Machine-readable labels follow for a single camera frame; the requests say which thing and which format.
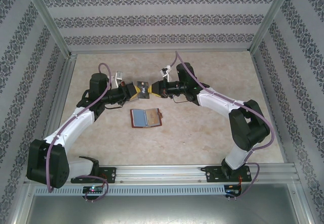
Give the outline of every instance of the beige floor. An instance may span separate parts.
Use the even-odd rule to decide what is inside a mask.
[[[181,53],[190,62],[201,82],[232,98],[256,100],[269,119],[260,85],[249,52]],[[161,80],[159,70],[174,60],[174,53],[78,55],[62,121],[74,111],[91,74],[98,64],[107,63],[112,73],[123,71],[126,82]],[[171,75],[177,79],[175,68]],[[158,107],[163,125],[149,129],[131,127],[130,109]],[[233,146],[229,120],[193,103],[175,104],[155,96],[106,110],[73,145],[69,160],[89,156],[102,165],[217,164]],[[251,162],[283,162],[277,141],[256,151]]]

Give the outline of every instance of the striped wall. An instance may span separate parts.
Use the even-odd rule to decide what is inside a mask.
[[[31,0],[0,0],[0,223],[15,206],[29,144],[42,138],[65,58]]]
[[[44,0],[71,51],[247,49],[273,0]]]
[[[324,222],[324,0],[285,0],[254,54],[285,155]]]

